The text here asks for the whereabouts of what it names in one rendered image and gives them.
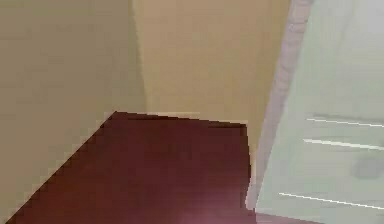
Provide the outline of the pale white room door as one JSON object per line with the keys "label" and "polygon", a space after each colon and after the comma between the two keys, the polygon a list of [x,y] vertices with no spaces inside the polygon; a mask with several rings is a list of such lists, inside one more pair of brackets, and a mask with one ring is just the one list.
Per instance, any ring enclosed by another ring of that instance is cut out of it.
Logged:
{"label": "pale white room door", "polygon": [[384,224],[384,0],[292,0],[253,162],[257,224]]}

